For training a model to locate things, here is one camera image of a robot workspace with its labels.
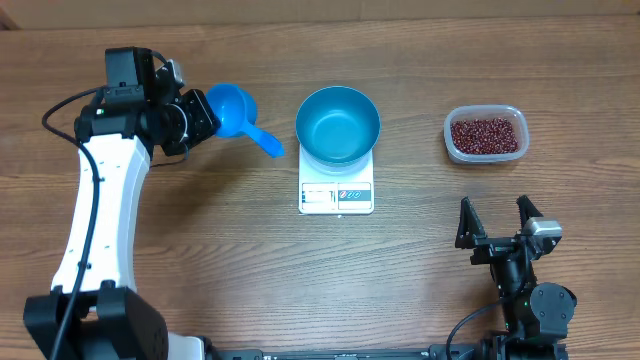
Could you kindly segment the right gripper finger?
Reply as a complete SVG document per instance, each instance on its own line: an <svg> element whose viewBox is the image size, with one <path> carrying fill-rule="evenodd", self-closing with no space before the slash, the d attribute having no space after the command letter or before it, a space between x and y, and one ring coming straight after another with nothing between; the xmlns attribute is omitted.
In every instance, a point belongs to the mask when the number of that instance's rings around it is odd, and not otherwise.
<svg viewBox="0 0 640 360"><path fill-rule="evenodd" d="M542 217L543 214L535 207L527 195L521 195L516 204L519 209L519 218L521 227L524 228L527 221L532 217Z"/></svg>
<svg viewBox="0 0 640 360"><path fill-rule="evenodd" d="M459 225L455 238L455 247L473 249L487 239L484 227L468 197L461 200Z"/></svg>

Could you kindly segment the blue plastic measuring scoop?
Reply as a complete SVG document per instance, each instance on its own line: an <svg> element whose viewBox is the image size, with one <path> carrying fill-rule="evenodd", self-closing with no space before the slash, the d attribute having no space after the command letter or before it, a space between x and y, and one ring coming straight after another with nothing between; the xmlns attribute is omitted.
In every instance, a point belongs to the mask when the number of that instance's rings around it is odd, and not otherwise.
<svg viewBox="0 0 640 360"><path fill-rule="evenodd" d="M234 84L218 84L206 94L214 115L220 121L215 135L221 138L248 136L273 158L285 155L282 143L270 133L258 128L258 108L253 97Z"/></svg>

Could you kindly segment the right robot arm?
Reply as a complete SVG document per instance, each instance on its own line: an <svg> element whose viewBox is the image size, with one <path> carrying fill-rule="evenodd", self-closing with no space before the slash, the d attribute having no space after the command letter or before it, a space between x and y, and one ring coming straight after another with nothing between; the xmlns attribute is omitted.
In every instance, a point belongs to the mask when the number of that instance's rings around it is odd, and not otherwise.
<svg viewBox="0 0 640 360"><path fill-rule="evenodd" d="M470 263L487 265L498 289L498 299L459 321L445 343L448 359L523 360L566 359L561 343L577 306L577 297L556 283L539 283L533 262L550 254L563 236L560 223L543 214L531 200L517 199L521 228L511 237L491 238L470 201L461 200L455 246L471 249ZM502 309L503 331L494 331L476 345L453 344L469 321Z"/></svg>

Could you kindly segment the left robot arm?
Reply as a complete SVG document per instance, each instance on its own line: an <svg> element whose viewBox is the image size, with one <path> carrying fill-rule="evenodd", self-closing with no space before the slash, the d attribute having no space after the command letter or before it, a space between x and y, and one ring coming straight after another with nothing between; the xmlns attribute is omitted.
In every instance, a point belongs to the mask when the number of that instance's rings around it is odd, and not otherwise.
<svg viewBox="0 0 640 360"><path fill-rule="evenodd" d="M105 65L106 84L87 91L69 136L80 181L63 259L49 293L26 300L24 324L48 359L212 359L208 338L170 332L138 294L133 250L154 151L178 164L219 120L156 51L112 48Z"/></svg>

